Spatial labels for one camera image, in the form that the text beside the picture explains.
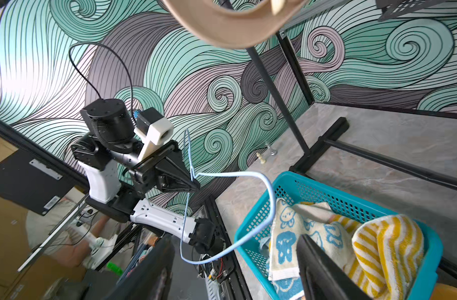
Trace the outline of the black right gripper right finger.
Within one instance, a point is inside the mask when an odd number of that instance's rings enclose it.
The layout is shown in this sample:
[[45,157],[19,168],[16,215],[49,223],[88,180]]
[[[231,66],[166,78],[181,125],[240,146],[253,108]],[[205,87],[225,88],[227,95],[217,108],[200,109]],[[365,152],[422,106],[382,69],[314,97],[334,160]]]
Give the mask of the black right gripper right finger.
[[306,299],[369,299],[306,234],[297,241],[297,260]]

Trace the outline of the yellow striped towel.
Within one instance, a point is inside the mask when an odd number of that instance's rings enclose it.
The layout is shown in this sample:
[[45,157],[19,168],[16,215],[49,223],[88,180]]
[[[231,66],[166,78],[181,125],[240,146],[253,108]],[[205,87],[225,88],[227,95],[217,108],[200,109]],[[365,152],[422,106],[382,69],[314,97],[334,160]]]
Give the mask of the yellow striped towel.
[[327,224],[330,258],[366,295],[376,300],[406,299],[424,257],[424,236],[405,215],[359,223],[335,215]]

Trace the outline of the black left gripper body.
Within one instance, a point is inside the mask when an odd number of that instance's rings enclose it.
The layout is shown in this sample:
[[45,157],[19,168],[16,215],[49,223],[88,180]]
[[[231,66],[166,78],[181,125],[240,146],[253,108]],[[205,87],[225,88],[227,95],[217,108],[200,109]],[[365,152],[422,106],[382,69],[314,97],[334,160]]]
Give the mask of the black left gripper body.
[[142,162],[128,168],[133,187],[138,196],[144,197],[147,192],[153,188],[160,190],[160,161],[173,151],[180,151],[178,143],[176,141],[169,141]]

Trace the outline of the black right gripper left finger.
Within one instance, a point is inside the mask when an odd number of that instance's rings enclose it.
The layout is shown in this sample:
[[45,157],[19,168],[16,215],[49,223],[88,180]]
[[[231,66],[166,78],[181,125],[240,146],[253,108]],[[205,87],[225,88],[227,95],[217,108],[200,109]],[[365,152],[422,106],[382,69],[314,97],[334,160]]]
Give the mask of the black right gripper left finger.
[[175,247],[170,235],[157,242],[144,260],[125,276],[110,293],[107,300],[165,300],[172,283],[172,266]]

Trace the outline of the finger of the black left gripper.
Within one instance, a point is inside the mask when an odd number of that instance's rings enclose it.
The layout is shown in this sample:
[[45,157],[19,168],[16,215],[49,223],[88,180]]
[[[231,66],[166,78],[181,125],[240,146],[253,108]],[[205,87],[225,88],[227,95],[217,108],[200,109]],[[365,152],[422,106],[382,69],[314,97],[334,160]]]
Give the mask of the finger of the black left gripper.
[[187,170],[181,151],[173,151],[160,161],[161,191],[199,191],[200,183]]

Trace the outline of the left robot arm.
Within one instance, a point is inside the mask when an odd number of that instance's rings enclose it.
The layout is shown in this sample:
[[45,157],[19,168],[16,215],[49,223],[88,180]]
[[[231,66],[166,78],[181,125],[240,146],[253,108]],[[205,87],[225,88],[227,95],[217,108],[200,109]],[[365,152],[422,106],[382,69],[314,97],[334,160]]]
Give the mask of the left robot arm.
[[199,191],[173,124],[156,109],[131,117],[122,100],[98,99],[80,111],[88,133],[71,145],[90,185],[88,204],[112,219],[147,225],[193,246],[201,255],[224,249],[219,226],[207,218],[181,217],[147,200],[149,190]]

